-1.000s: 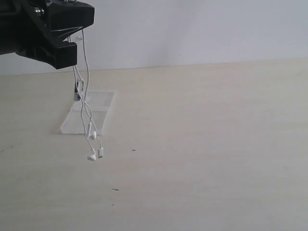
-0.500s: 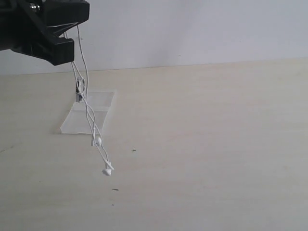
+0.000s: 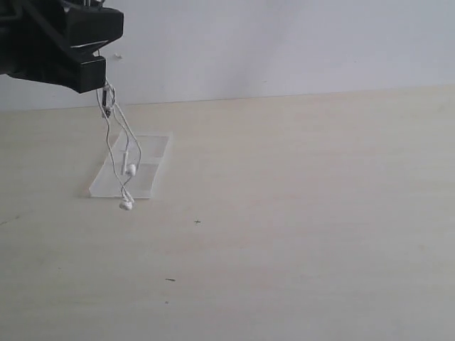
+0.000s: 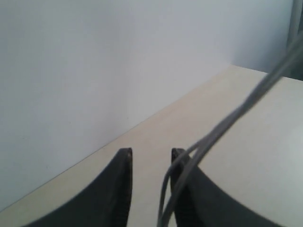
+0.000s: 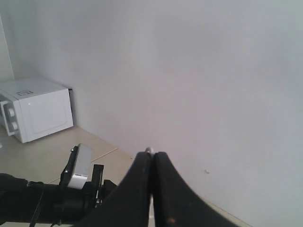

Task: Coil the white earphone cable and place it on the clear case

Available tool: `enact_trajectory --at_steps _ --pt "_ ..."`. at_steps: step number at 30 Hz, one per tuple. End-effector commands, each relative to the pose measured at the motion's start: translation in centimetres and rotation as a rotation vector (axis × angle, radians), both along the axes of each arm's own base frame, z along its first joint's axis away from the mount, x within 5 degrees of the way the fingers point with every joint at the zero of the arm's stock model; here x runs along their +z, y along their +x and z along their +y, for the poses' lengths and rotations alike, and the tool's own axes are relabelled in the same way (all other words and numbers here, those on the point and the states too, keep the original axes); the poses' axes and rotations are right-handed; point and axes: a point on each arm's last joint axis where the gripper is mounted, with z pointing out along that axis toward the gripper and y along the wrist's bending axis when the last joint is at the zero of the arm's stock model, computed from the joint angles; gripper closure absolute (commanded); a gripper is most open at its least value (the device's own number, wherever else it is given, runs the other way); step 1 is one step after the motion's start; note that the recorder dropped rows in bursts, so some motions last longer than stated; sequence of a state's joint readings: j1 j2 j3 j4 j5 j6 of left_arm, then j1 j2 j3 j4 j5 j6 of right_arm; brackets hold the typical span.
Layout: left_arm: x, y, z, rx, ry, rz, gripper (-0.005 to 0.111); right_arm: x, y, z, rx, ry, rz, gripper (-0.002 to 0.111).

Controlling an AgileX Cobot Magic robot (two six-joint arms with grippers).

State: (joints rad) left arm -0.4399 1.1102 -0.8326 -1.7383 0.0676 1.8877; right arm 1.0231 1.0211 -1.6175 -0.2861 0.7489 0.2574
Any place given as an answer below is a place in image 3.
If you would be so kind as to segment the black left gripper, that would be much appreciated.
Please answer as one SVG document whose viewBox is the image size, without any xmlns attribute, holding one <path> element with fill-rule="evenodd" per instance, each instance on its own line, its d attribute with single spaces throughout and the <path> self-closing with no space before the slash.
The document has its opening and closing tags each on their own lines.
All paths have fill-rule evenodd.
<svg viewBox="0 0 455 341">
<path fill-rule="evenodd" d="M 124 13 L 102 1 L 2 1 L 1 74 L 77 93 L 104 86 L 99 50 L 123 36 Z"/>
</svg>

